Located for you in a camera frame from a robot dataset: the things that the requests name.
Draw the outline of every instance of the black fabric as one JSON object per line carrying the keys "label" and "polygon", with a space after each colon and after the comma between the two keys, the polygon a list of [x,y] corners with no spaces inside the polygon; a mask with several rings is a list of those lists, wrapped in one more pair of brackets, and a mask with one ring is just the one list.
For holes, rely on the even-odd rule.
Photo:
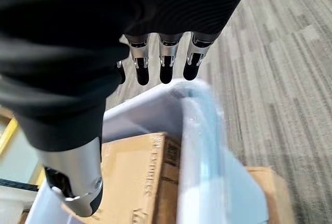
{"label": "black fabric", "polygon": [[16,189],[24,189],[30,191],[38,191],[38,186],[34,184],[19,183],[18,181],[11,181],[0,178],[0,186],[11,187]]}
{"label": "black fabric", "polygon": [[0,0],[0,103],[36,148],[80,146],[101,135],[100,105],[123,81],[121,34],[217,36],[239,1]]}

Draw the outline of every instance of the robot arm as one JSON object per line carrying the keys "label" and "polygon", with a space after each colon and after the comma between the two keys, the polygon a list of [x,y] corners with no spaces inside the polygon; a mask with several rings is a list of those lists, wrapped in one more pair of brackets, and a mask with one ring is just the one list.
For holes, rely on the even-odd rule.
{"label": "robot arm", "polygon": [[[184,77],[194,79],[240,0],[0,0],[0,104],[15,113],[52,191],[78,215],[99,207],[106,97],[132,54],[148,83],[148,37],[159,34],[168,83],[182,34]],[[125,34],[127,45],[119,43]]]}

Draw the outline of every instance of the floor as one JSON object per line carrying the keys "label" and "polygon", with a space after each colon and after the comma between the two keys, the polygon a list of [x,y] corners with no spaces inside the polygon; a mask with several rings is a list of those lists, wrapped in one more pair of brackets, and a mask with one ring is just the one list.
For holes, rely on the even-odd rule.
{"label": "floor", "polygon": [[[188,41],[186,33],[174,77],[182,77]],[[124,66],[127,81],[107,108],[160,83],[156,36],[147,86],[130,59]],[[332,223],[332,0],[242,0],[199,78],[223,103],[236,157],[285,178],[298,224]]]}

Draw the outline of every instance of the clear plastic bin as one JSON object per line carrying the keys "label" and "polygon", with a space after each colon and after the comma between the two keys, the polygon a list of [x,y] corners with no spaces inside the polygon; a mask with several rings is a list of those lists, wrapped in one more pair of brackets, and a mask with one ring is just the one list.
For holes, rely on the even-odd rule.
{"label": "clear plastic bin", "polygon": [[[103,142],[154,132],[182,138],[177,224],[267,223],[264,193],[225,147],[223,112],[202,81],[158,85],[104,115]],[[80,223],[44,182],[26,223]]]}

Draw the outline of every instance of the cardboard box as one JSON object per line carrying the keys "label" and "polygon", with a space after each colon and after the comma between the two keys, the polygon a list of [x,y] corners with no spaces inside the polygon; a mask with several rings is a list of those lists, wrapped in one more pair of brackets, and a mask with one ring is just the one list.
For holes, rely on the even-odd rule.
{"label": "cardboard box", "polygon": [[103,144],[101,205],[91,217],[76,217],[87,224],[175,224],[179,162],[179,142],[164,133]]}
{"label": "cardboard box", "polygon": [[295,224],[288,188],[284,179],[268,167],[246,167],[263,190],[269,210],[269,224]]}

